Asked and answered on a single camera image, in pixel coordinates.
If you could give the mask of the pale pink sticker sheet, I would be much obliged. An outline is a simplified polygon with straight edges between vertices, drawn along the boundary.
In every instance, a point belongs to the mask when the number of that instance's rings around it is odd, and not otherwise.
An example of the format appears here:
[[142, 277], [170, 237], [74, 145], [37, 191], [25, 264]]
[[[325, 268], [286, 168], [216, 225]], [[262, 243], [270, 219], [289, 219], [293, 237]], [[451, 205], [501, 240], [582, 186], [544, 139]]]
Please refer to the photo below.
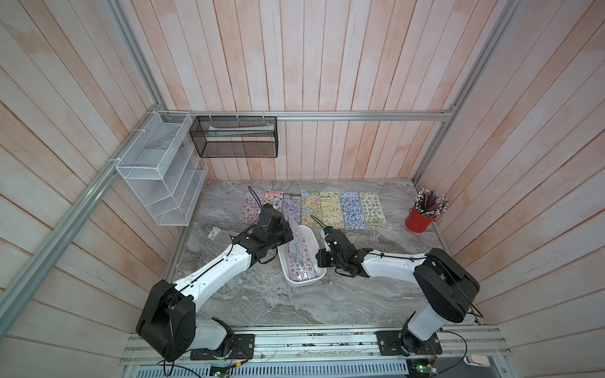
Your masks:
[[251, 225], [258, 219], [261, 206], [258, 204], [255, 195], [256, 194], [252, 194], [250, 192], [246, 192], [244, 195], [244, 201], [239, 216], [239, 223], [242, 225]]

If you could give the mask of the white plastic storage box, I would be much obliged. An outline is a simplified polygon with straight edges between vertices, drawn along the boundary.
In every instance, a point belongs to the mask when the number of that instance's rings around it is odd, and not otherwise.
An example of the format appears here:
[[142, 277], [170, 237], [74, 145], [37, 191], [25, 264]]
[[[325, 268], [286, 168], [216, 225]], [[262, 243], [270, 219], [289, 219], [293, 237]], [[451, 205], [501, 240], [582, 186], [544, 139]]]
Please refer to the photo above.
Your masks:
[[313, 231], [305, 225], [291, 224], [293, 241], [278, 247], [280, 265], [287, 283], [293, 287], [313, 284], [327, 272], [320, 268], [316, 254], [319, 245]]

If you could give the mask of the blue penguin sticker sheet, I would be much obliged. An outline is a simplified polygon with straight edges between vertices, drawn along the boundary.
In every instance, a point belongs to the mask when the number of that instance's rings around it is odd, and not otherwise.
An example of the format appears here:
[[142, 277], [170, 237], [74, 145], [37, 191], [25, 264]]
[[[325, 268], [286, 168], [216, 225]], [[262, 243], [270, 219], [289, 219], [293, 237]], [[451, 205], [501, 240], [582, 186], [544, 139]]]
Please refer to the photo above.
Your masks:
[[341, 192], [340, 203], [345, 228], [350, 230], [367, 229], [359, 192]]

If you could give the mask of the pink cartoon sticker sheet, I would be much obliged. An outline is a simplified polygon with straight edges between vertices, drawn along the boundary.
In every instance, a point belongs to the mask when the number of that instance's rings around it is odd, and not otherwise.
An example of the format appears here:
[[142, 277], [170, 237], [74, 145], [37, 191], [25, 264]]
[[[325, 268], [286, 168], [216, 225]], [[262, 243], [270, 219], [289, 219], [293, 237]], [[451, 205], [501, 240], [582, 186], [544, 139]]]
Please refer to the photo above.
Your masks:
[[284, 192], [281, 191], [265, 191], [262, 203], [270, 204], [277, 211], [282, 211]]

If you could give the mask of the purple animal sticker sheet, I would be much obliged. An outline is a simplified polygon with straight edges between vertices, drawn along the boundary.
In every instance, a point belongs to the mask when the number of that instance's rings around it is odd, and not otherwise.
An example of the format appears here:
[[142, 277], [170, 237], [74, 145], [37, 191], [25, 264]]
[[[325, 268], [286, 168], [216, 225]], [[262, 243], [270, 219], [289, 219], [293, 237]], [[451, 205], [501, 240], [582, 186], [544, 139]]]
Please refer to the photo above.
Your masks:
[[304, 282], [316, 277], [307, 247], [288, 248], [288, 275], [294, 282]]

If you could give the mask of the puffy gem sticker sheet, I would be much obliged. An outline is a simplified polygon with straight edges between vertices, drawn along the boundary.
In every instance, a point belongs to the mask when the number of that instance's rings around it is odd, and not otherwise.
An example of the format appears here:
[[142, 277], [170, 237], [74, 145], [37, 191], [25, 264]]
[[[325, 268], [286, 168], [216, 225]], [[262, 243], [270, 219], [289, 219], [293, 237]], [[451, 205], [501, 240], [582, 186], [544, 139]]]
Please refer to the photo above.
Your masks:
[[282, 214], [287, 221], [301, 224], [302, 198], [301, 195], [284, 193], [282, 203]]

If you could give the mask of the green frog sticker sheet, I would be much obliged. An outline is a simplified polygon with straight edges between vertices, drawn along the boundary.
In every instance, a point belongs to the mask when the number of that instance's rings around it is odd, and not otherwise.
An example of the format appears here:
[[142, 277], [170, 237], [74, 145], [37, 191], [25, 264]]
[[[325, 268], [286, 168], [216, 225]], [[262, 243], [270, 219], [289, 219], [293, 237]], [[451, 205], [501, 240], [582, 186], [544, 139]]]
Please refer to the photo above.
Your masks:
[[368, 226], [386, 225], [386, 217], [377, 194], [360, 192], [362, 212]]

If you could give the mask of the panda sticker sheet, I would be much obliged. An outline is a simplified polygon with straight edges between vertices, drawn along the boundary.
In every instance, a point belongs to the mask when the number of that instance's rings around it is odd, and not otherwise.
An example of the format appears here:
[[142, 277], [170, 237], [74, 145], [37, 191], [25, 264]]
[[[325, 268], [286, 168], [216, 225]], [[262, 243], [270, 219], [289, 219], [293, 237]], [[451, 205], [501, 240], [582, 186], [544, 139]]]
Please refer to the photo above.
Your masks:
[[318, 226], [314, 218], [322, 219], [319, 192], [301, 191], [301, 222], [309, 228]]

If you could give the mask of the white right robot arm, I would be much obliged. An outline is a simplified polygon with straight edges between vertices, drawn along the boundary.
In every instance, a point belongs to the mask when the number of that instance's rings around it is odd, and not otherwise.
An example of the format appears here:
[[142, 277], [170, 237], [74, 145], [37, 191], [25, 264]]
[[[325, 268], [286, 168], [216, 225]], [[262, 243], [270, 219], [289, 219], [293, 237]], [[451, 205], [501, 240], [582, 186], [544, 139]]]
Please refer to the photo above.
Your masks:
[[428, 304], [403, 326], [401, 339], [425, 342], [448, 323], [460, 324], [474, 305], [481, 286], [446, 251], [433, 248], [426, 254], [388, 254], [356, 248], [348, 237], [332, 226], [321, 232], [325, 248], [317, 253], [321, 268], [334, 268], [349, 278], [382, 277], [416, 284]]

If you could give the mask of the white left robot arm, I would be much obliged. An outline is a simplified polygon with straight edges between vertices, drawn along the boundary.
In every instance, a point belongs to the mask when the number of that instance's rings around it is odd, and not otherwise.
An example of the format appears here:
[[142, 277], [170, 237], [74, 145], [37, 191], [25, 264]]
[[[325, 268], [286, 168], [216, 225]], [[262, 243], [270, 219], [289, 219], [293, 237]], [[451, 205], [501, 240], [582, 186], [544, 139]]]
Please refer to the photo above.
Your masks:
[[235, 236], [217, 258], [173, 283], [157, 282], [135, 332], [165, 362], [176, 362], [187, 351], [200, 349], [216, 358], [230, 356], [233, 329], [217, 318], [198, 320], [197, 312], [233, 277], [261, 262], [269, 250], [291, 241], [293, 234], [284, 215], [270, 204], [262, 206], [256, 223]]

